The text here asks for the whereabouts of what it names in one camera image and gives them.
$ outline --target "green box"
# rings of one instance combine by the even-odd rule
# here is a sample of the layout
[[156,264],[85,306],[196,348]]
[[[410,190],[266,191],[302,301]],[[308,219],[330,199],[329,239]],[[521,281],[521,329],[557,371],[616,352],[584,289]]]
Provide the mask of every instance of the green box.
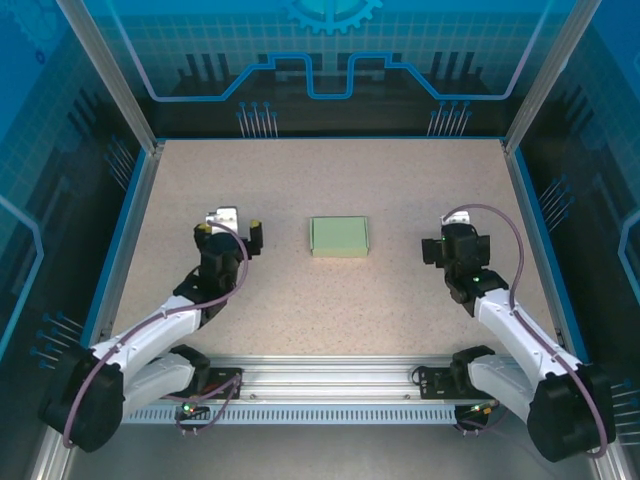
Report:
[[367,217],[313,217],[311,254],[314,257],[366,257],[369,254]]

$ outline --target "enclosure wall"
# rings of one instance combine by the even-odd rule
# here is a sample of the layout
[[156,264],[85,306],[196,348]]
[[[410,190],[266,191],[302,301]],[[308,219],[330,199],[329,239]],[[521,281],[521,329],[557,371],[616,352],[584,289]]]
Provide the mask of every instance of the enclosure wall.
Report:
[[164,137],[502,136],[573,0],[88,0]]
[[0,2],[0,45],[0,465],[2,478],[19,479],[139,146],[55,3]]
[[[630,388],[640,383],[639,22],[638,2],[602,2],[521,145],[588,356]],[[625,435],[637,399],[617,398],[621,441],[637,442]]]

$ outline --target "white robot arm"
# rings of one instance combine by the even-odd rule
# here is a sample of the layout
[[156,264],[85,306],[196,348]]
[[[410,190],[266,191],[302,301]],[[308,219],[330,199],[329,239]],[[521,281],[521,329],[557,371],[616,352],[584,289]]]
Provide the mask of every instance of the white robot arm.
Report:
[[424,262],[444,269],[451,298],[489,328],[519,366],[506,365],[488,347],[477,346],[454,354],[447,378],[459,392],[484,392],[515,413],[540,453],[555,462],[601,445],[598,422],[577,377],[593,399],[606,440],[615,440],[606,374],[596,365],[583,365],[552,340],[512,298],[507,283],[484,268],[490,239],[478,235],[467,212],[441,220],[441,238],[422,241]]
[[237,230],[235,208],[209,214],[205,223],[194,228],[199,266],[158,310],[109,340],[88,349],[67,349],[40,405],[40,419],[63,434],[69,421],[69,440],[92,452],[136,409],[174,392],[181,396],[203,393],[209,381],[209,360],[190,347],[171,346],[224,308],[237,289],[240,263],[260,254],[261,223],[252,222],[250,239],[238,237]]

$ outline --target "gear icon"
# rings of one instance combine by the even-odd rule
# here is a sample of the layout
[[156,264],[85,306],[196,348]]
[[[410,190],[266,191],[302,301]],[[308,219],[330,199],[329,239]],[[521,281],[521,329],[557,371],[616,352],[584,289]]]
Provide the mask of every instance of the gear icon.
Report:
[[0,0],[0,15],[6,12],[13,14],[13,20],[37,50],[47,50],[47,43],[58,31],[53,0]]
[[289,20],[298,20],[301,28],[311,27],[313,33],[324,31],[327,35],[360,28],[360,22],[371,20],[373,9],[380,7],[381,0],[287,0],[285,5]]

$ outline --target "speckled tabletop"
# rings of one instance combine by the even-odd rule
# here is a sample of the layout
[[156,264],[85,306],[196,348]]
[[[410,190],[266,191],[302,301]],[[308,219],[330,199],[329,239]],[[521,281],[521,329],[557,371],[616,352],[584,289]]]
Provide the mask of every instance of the speckled tabletop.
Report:
[[[524,232],[497,140],[171,140],[166,143],[114,333],[142,319],[197,265],[193,227],[235,205],[240,233],[264,222],[263,254],[244,288],[187,337],[208,354],[438,354],[493,334],[450,298],[443,271],[422,263],[420,240],[463,203],[504,210]],[[367,258],[313,258],[309,218],[369,219]],[[517,247],[502,220],[472,212],[491,234],[492,263],[511,282]],[[518,299],[552,333],[530,247]]]

